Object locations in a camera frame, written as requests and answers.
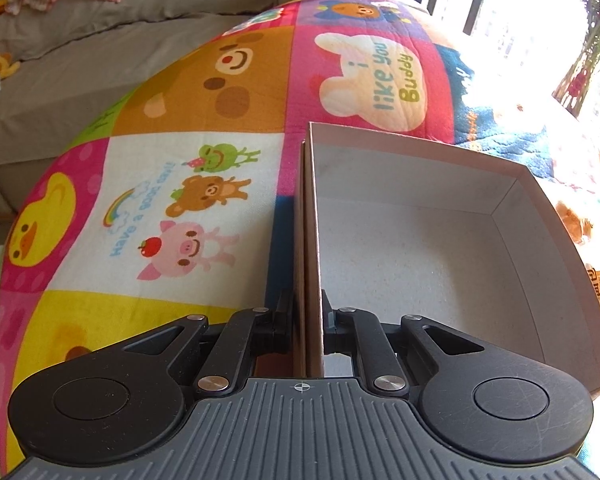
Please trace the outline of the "colourful cartoon play mat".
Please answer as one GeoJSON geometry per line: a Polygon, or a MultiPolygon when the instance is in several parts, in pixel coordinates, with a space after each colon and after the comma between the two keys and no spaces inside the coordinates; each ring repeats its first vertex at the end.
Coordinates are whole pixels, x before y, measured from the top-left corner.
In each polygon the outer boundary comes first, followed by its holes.
{"type": "Polygon", "coordinates": [[[494,75],[399,0],[294,0],[193,50],[110,107],[42,177],[0,281],[0,467],[22,459],[23,379],[182,316],[225,321],[296,280],[314,122],[448,144],[577,187],[570,117],[494,75]]]}

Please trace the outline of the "grey sofa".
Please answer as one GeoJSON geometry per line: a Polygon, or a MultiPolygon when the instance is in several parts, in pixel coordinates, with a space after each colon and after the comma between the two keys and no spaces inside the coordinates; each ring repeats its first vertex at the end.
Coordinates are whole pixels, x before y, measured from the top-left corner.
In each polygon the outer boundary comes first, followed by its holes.
{"type": "Polygon", "coordinates": [[[247,18],[289,0],[58,0],[0,16],[19,63],[0,92],[0,218],[99,113],[247,18]]]}

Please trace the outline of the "pink cardboard box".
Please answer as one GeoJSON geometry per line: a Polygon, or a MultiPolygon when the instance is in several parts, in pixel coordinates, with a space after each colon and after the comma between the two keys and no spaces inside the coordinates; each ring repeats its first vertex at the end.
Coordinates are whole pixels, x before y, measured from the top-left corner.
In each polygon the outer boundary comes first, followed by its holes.
{"type": "Polygon", "coordinates": [[[323,308],[420,314],[600,391],[600,306],[530,170],[400,134],[314,122],[296,198],[304,358],[324,372],[323,308]]]}

